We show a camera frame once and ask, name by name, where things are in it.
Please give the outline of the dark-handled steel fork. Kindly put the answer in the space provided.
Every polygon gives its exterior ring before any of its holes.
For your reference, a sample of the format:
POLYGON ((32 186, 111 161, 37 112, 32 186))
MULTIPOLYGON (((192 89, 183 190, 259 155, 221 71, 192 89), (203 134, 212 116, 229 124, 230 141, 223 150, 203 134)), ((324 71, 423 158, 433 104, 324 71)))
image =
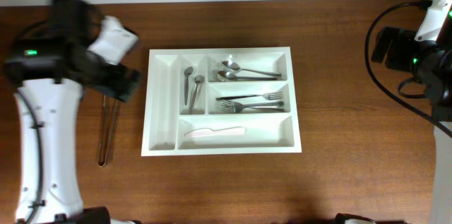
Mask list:
POLYGON ((262 97, 264 100, 279 100, 284 97, 283 92, 272 92, 272 93, 264 93, 264 94, 256 94, 256 95, 236 95, 236 96, 227 96, 227 97, 218 97, 217 101, 223 100, 237 100, 243 98, 257 98, 262 97))

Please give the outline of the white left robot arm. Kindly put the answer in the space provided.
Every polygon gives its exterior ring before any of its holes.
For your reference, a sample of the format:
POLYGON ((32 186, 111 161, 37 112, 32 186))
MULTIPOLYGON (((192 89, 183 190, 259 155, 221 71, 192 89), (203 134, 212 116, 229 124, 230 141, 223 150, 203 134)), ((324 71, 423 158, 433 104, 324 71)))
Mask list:
POLYGON ((111 223, 85 208, 76 174, 76 120, 87 88, 126 102, 140 73, 122 64, 137 34, 113 16, 94 22, 84 0, 51 0, 47 19, 19 33, 4 74, 15 88, 21 181, 17 223, 111 223))

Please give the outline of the steel tablespoon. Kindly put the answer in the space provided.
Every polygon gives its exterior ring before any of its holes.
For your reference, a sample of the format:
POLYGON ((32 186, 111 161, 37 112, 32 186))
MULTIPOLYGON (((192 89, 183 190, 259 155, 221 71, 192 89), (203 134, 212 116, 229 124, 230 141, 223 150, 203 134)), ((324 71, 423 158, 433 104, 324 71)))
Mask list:
POLYGON ((265 76, 272 76, 272 77, 281 77, 282 76, 282 74, 280 72, 265 72, 265 71, 257 71, 257 70, 253 70, 253 69, 245 69, 233 61, 222 61, 221 67, 232 73, 248 71, 248 72, 252 72, 252 73, 259 73, 259 74, 262 74, 265 76))

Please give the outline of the small steel teaspoon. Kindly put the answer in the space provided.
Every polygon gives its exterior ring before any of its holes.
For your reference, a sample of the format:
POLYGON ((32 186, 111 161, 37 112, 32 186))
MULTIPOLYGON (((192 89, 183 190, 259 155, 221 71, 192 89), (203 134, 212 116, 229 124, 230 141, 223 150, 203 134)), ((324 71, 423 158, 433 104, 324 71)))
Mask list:
POLYGON ((188 94, 189 94, 189 76, 194 72, 194 68, 189 66, 184 70, 184 104, 188 103, 188 94))

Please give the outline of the steel kitchen tongs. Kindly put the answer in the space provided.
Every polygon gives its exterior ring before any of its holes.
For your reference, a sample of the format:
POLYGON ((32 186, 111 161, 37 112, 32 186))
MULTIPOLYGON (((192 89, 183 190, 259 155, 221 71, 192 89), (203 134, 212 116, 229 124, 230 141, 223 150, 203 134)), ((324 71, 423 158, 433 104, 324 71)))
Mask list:
POLYGON ((104 167, 108 163, 109 149, 114 137, 114 130, 116 126, 118 106, 119 103, 117 99, 113 99, 113 103, 110 104, 109 97, 103 95, 101 111, 102 133, 97 159, 99 167, 104 167))

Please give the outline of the white plastic knife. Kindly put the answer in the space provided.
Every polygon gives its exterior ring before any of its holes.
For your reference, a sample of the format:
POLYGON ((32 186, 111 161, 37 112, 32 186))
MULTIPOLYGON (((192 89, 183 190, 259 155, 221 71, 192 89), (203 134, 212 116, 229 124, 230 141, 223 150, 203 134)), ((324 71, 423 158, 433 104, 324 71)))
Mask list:
POLYGON ((242 126, 230 127, 226 129, 211 129, 211 128, 202 128, 196 129, 190 132, 187 132, 184 135, 184 138, 201 138, 201 137, 209 137, 209 136, 236 136, 243 135, 246 133, 246 128, 242 126))

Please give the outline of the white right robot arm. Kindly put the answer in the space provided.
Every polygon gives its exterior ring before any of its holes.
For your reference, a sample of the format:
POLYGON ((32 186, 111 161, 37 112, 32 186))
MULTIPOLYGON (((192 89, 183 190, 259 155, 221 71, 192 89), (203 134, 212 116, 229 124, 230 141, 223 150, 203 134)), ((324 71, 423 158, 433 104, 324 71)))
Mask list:
POLYGON ((418 30, 382 28, 373 49, 376 24, 403 4, 383 11, 370 25, 364 43, 364 62, 375 85, 389 98, 434 126, 436 160, 430 223, 451 222, 451 0, 420 0, 407 4, 424 10, 418 30), (370 63, 410 73, 393 94, 374 75, 370 63))

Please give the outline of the large steel spoon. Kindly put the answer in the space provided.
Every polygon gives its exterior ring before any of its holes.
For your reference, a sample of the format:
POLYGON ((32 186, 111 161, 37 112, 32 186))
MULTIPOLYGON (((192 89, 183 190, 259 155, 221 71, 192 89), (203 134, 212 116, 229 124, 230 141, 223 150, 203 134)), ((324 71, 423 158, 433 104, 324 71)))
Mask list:
POLYGON ((191 96, 191 102, 189 105, 189 114, 193 114, 194 105, 195 105, 196 98, 198 95, 198 88, 203 82, 204 82, 204 76, 202 76, 202 75, 197 75, 194 79, 195 88, 194 88, 193 94, 191 96))

